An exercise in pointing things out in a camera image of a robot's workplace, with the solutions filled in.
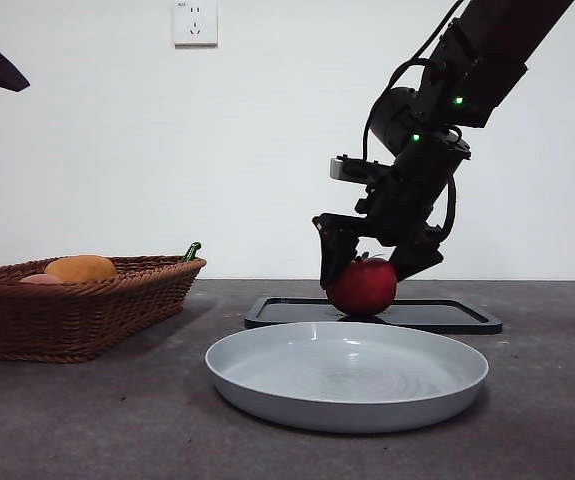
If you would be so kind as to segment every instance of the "robotic arm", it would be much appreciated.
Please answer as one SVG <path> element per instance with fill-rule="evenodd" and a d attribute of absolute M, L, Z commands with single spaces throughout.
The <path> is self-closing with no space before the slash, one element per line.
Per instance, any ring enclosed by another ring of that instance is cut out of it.
<path fill-rule="evenodd" d="M 394 72 L 371 109 L 363 156 L 332 160 L 332 178 L 366 185 L 355 211 L 363 217 L 323 213 L 320 284 L 327 288 L 356 256 L 359 237 L 395 246 L 389 259 L 398 281 L 443 260 L 440 243 L 455 217 L 454 172 L 470 158 L 458 126 L 482 128 L 527 71 L 525 61 L 573 0 L 471 0 L 454 18 L 429 58 L 423 50 L 463 3 L 457 1 L 425 45 Z M 392 88 L 412 65 L 424 67 L 418 90 Z M 394 155 L 391 166 L 367 161 L 369 130 Z M 426 221 L 448 189 L 442 227 Z"/>

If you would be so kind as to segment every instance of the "red apple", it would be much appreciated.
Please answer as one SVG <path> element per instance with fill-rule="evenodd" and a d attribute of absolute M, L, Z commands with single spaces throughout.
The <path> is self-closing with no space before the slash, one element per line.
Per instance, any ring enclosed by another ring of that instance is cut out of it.
<path fill-rule="evenodd" d="M 327 298 L 341 312 L 369 316 L 383 312 L 396 296 L 394 266 L 382 258 L 356 258 L 327 287 Z"/>

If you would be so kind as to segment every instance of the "black tray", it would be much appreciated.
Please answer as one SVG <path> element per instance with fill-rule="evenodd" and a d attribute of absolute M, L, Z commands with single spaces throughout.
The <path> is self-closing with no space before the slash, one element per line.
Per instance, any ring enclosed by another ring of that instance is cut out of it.
<path fill-rule="evenodd" d="M 456 300 L 394 300 L 383 313 L 350 317 L 326 298 L 261 297 L 245 316 L 247 328 L 296 322 L 369 322 L 434 333 L 500 333 L 502 322 Z"/>

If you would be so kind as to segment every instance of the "green vegetable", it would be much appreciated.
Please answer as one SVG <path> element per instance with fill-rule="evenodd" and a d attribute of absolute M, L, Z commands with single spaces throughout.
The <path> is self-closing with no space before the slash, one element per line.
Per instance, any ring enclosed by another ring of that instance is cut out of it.
<path fill-rule="evenodd" d="M 187 249 L 187 253 L 185 253 L 185 255 L 183 256 L 181 262 L 190 262 L 193 259 L 196 258 L 196 252 L 198 250 L 200 250 L 200 247 L 202 247 L 202 245 L 200 244 L 200 242 L 194 242 L 192 243 L 189 248 Z"/>

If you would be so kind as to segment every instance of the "plate rim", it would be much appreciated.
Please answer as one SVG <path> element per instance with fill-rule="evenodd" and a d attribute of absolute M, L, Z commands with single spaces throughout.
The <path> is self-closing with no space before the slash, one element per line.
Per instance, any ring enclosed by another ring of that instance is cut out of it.
<path fill-rule="evenodd" d="M 415 328 L 410 328 L 410 327 L 400 327 L 400 326 L 394 326 L 394 325 L 378 325 L 378 324 L 373 324 L 373 323 L 368 323 L 368 322 L 352 322 L 353 325 L 361 325 L 361 326 L 365 326 L 367 328 L 387 328 L 387 329 L 404 329 L 404 330 L 411 330 L 417 334 L 419 334 L 420 336 L 424 336 L 424 335 L 430 335 L 430 336 L 434 336 L 434 337 L 440 337 L 441 340 L 446 340 L 451 343 L 457 344 L 460 347 L 465 347 L 466 349 L 472 351 L 475 356 L 479 357 L 479 359 L 482 360 L 483 365 L 484 365 L 484 369 L 483 369 L 483 373 L 482 375 L 480 375 L 479 377 L 476 378 L 475 381 L 469 382 L 467 384 L 464 384 L 462 387 L 459 387 L 453 391 L 447 392 L 447 393 L 439 393 L 439 394 L 433 394 L 433 395 L 425 395 L 423 397 L 417 397 L 417 398 L 411 398 L 411 399 L 404 399 L 404 400 L 387 400 L 387 401 L 346 401 L 346 400 L 332 400 L 332 399 L 311 399 L 311 398 L 301 398 L 301 397 L 297 397 L 297 396 L 293 396 L 293 395 L 281 395 L 281 394 L 277 394 L 275 392 L 268 392 L 268 391 L 263 391 L 263 390 L 259 390 L 257 388 L 251 388 L 247 385 L 243 385 L 240 382 L 236 382 L 233 381 L 227 377 L 225 377 L 224 375 L 222 375 L 216 368 L 214 368 L 214 366 L 211 364 L 211 362 L 209 361 L 209 355 L 210 352 L 221 342 L 224 342 L 232 337 L 238 336 L 238 335 L 245 335 L 245 334 L 253 334 L 253 332 L 257 332 L 260 330 L 265 330 L 267 328 L 289 328 L 289 326 L 291 325 L 299 325 L 299 326 L 305 326 L 305 325 L 319 325 L 319 324 L 332 324 L 332 325 L 338 325 L 340 326 L 347 326 L 348 324 L 339 324 L 338 322 L 334 322 L 334 321 L 323 321 L 323 322 L 298 322 L 298 323 L 283 323 L 283 324 L 278 324 L 278 325 L 267 325 L 267 326 L 263 326 L 263 327 L 259 327 L 259 328 L 254 328 L 252 330 L 241 330 L 240 332 L 236 332 L 236 333 L 232 333 L 230 335 L 227 335 L 226 337 L 221 338 L 220 340 L 214 342 L 205 352 L 205 364 L 207 365 L 207 368 L 211 371 L 212 375 L 218 377 L 220 380 L 230 384 L 230 385 L 234 385 L 237 388 L 240 389 L 244 389 L 247 390 L 249 392 L 253 392 L 256 394 L 260 394 L 260 395 L 268 395 L 271 397 L 276 397 L 276 398 L 281 398 L 281 399 L 285 399 L 285 400 L 290 400 L 290 401 L 298 401 L 298 402 L 309 402 L 309 403 L 317 403 L 317 404 L 328 404 L 328 405 L 354 405 L 354 406 L 386 406 L 386 405 L 405 405 L 405 404 L 413 404 L 413 403 L 419 403 L 419 402 L 427 402 L 427 401 L 433 401 L 433 400 L 440 400 L 440 399 L 444 399 L 446 397 L 451 397 L 454 395 L 458 395 L 461 394 L 463 392 L 466 392 L 472 388 L 475 388 L 476 386 L 482 384 L 482 382 L 485 380 L 485 378 L 487 378 L 487 375 L 489 374 L 489 362 L 487 361 L 487 358 L 480 353 L 478 350 L 476 350 L 474 347 L 467 345 L 464 342 L 461 342 L 459 340 L 455 340 L 453 338 L 450 337 L 446 337 L 445 335 L 440 335 L 438 333 L 432 333 L 432 332 L 427 332 L 424 330 L 418 330 Z"/>

